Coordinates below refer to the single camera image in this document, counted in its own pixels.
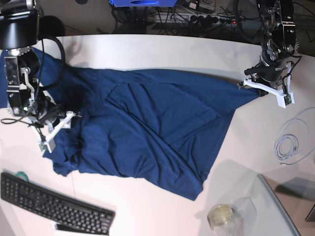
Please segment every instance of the power strip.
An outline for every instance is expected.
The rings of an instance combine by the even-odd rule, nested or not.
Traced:
[[[178,15],[178,14],[171,14],[171,13],[167,14],[167,12],[160,12],[159,15],[158,13],[156,13],[156,18],[155,18],[156,23],[160,22],[160,19],[159,19],[160,17],[163,24],[165,24],[165,22],[167,24],[178,24],[178,23],[188,24],[192,16],[197,16],[197,17],[203,16],[204,18],[206,18],[207,16],[211,16],[214,19],[214,21],[212,22],[212,26],[225,24],[226,27],[233,27],[233,28],[236,27],[235,19],[233,18],[230,19],[228,17],[218,16],[215,14],[201,13],[201,14],[196,15],[192,13],[180,13],[180,15]],[[261,27],[261,23],[259,21],[247,20],[242,23],[242,27],[245,30],[258,30]]]
[[[188,24],[188,22],[190,21],[190,18],[192,16],[203,16],[204,18],[206,18],[207,16],[211,16],[213,18],[217,18],[214,22],[213,22],[213,26],[218,26],[221,25],[222,23],[226,22],[227,20],[230,20],[227,17],[222,17],[222,16],[217,16],[217,15],[213,15],[213,14],[192,14],[192,13],[180,13],[180,17],[178,14],[167,14],[167,12],[160,12],[160,16],[161,16],[161,20],[163,22],[163,24],[166,22],[167,19],[167,23],[173,23],[173,24],[178,24],[181,22],[185,22],[185,24]],[[156,22],[159,21],[159,15],[156,14]]]

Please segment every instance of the white table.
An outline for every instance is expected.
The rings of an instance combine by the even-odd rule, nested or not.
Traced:
[[[260,46],[236,42],[160,35],[90,35],[63,38],[67,62],[72,66],[117,70],[164,68],[201,72],[240,81],[244,70],[257,64]],[[52,42],[45,51],[59,57]],[[273,155],[277,130],[298,111],[315,104],[315,59],[304,56],[293,72],[296,104],[286,109],[268,95],[237,109],[218,157],[193,202],[143,179],[119,178],[77,171],[62,177],[50,160],[41,158],[35,134],[23,124],[0,125],[0,169],[24,171],[30,180],[82,201],[116,211],[111,236],[206,236],[211,235],[206,215],[217,203],[228,203],[248,194],[257,173],[276,182],[314,175],[312,156],[283,167]],[[315,143],[315,112],[304,117]],[[6,109],[0,118],[8,117]],[[52,236],[51,222],[0,201],[18,236]],[[270,218],[261,215],[258,219]],[[281,235],[277,222],[257,224],[255,236]],[[303,226],[304,232],[310,231]]]

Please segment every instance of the white cable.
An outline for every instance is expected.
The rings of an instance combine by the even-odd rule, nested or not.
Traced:
[[[297,118],[297,117],[300,116],[301,114],[303,114],[304,112],[310,110],[310,109],[315,109],[315,107],[309,107],[309,108],[306,108],[306,109],[300,111],[295,117],[293,117],[292,119],[289,119],[286,123],[284,123],[281,126],[281,128],[279,129],[279,131],[277,132],[275,143],[274,143],[274,152],[275,152],[275,156],[280,161],[287,161],[290,158],[294,157],[295,155],[299,154],[304,149],[304,147],[308,141],[308,138],[309,138],[309,127],[305,121],[303,121],[302,119]],[[288,128],[295,122],[303,123],[307,129],[306,139],[300,148],[299,148],[298,139],[295,135],[285,134],[285,132],[288,130]],[[289,143],[289,145],[290,145],[289,151],[287,151],[287,152],[285,152],[283,147],[282,147],[282,144],[285,141],[287,141],[287,143]],[[280,164],[281,165],[294,165],[294,164],[302,161],[304,158],[306,158],[308,155],[310,155],[314,150],[315,150],[315,147],[309,153],[307,153],[305,156],[303,156],[301,159],[299,159],[295,162],[292,162],[292,163],[281,162]]]

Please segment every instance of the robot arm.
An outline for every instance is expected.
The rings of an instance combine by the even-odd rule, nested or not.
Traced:
[[[38,35],[39,6],[36,0],[0,0],[0,49],[7,50],[4,57],[4,70],[7,79],[8,111],[18,119],[13,124],[28,118],[30,125],[38,134],[41,150],[53,151],[54,136],[62,128],[70,128],[71,119],[76,116],[60,104],[55,104],[46,97],[44,90],[60,82],[64,67],[56,82],[47,87],[40,87],[40,78],[35,75],[40,69],[39,60],[32,51],[32,45],[38,40],[48,38],[54,40],[62,54],[65,64],[64,49],[56,38]],[[49,135],[40,131],[48,127]]]
[[[245,71],[250,78],[238,86],[256,88],[260,96],[271,93],[277,97],[278,105],[285,108],[294,103],[289,87],[291,62],[288,62],[290,57],[296,57],[297,50],[292,1],[257,0],[257,8],[263,24],[262,53],[259,63]]]

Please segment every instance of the keyboard key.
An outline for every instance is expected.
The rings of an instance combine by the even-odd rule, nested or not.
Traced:
[[[113,219],[113,215],[111,215],[111,214],[107,214],[107,215],[106,215],[106,219],[108,219],[108,220]]]
[[[101,222],[110,223],[110,220],[109,220],[109,219],[100,218],[99,220],[100,220]]]
[[[47,199],[47,198],[44,198],[44,197],[42,197],[42,196],[36,196],[35,199],[36,199],[37,201],[42,202],[42,203],[48,202],[48,199]]]
[[[109,223],[102,222],[102,223],[101,223],[101,225],[103,225],[103,226],[107,226],[107,227],[108,227],[108,226],[109,226]]]
[[[62,203],[65,206],[68,206],[68,207],[71,207],[71,208],[75,209],[76,212],[74,212],[74,213],[77,213],[78,211],[86,212],[88,214],[92,213],[92,211],[90,209],[88,209],[88,208],[85,208],[85,207],[82,207],[82,206],[78,206],[78,205],[75,205],[75,204],[72,204],[72,203],[69,203],[69,202],[66,202],[66,201],[62,201]]]

